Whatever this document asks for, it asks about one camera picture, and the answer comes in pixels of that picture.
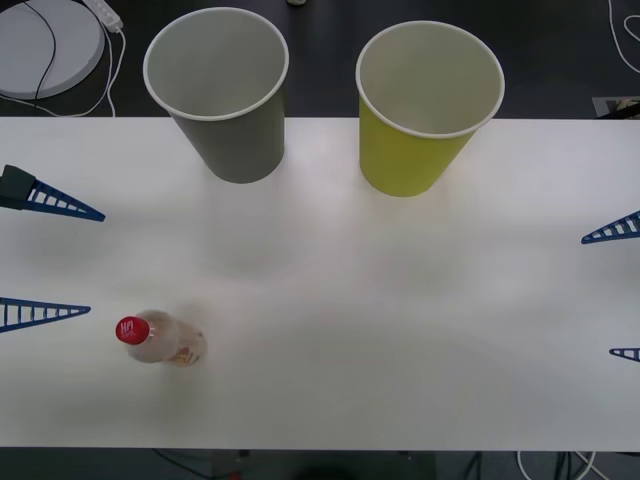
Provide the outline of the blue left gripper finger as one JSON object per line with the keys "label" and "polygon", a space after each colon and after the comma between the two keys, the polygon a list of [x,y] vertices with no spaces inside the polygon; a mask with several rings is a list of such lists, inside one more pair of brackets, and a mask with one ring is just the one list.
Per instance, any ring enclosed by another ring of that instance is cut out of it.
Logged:
{"label": "blue left gripper finger", "polygon": [[1,207],[103,222],[106,216],[13,165],[1,174]]}
{"label": "blue left gripper finger", "polygon": [[1,332],[46,325],[91,312],[89,306],[1,298]]}

